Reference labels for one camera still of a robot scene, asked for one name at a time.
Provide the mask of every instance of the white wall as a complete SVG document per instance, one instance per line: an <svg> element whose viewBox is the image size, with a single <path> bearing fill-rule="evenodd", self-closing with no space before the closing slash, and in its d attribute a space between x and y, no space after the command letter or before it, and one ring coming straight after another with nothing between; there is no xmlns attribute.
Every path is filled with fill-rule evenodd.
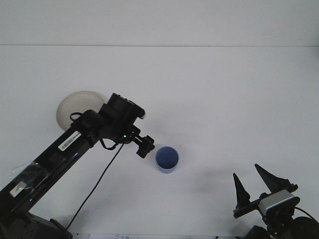
<svg viewBox="0 0 319 239"><path fill-rule="evenodd" d="M318 46L317 0L0 2L1 44Z"/></svg>

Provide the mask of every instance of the label sticker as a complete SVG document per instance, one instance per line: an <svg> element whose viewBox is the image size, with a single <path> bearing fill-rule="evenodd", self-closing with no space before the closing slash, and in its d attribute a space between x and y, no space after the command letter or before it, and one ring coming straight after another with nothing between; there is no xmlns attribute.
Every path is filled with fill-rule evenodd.
<svg viewBox="0 0 319 239"><path fill-rule="evenodd" d="M79 131L75 131L63 143L61 143L58 148L61 151L66 150L80 136L81 136L81 133Z"/></svg>
<svg viewBox="0 0 319 239"><path fill-rule="evenodd" d="M11 191L11 195L15 198L23 189L26 188L26 183L20 181Z"/></svg>

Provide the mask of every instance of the blue cup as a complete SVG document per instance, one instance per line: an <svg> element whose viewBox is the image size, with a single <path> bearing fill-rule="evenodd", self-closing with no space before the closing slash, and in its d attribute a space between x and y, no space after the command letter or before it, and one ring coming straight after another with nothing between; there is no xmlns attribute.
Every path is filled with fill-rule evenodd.
<svg viewBox="0 0 319 239"><path fill-rule="evenodd" d="M171 173L178 163L178 153L172 147L162 147L156 153L156 163L162 173Z"/></svg>

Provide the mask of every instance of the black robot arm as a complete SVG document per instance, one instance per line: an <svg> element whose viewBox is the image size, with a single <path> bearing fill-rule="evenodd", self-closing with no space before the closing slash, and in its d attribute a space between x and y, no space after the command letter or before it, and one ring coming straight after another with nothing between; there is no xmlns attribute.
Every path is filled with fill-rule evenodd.
<svg viewBox="0 0 319 239"><path fill-rule="evenodd" d="M250 202L250 195L234 174L237 205L234 218L239 218L253 210L258 210L267 230L254 226L243 239L318 239L319 224L314 218L298 217L293 219L300 198L291 194L298 186L288 179L278 178L258 164L255 167L270 190L259 199Z"/></svg>
<svg viewBox="0 0 319 239"><path fill-rule="evenodd" d="M57 221L47 221L28 211L98 141L117 144L134 141L144 158L154 149L154 140L141 137L134 126L144 110L112 94L97 113L88 110L0 191L0 239L70 239L72 235Z"/></svg>

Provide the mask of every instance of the clear plastic tape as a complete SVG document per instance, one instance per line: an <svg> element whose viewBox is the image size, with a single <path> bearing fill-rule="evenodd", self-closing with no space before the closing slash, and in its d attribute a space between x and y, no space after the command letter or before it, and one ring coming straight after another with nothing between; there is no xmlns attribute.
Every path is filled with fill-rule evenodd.
<svg viewBox="0 0 319 239"><path fill-rule="evenodd" d="M16 197L23 190L33 192L49 175L50 173L47 169L33 161L13 179L15 186L10 193L13 197Z"/></svg>

